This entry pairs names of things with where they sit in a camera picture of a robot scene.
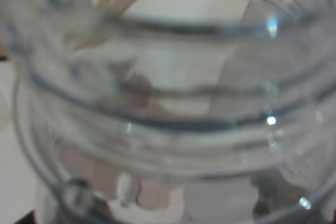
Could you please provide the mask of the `clear plastic water bottle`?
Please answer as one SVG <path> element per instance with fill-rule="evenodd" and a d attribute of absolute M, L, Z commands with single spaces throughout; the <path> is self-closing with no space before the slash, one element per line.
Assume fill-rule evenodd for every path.
<path fill-rule="evenodd" d="M 335 223 L 335 0 L 1 0 L 37 223 Z"/>

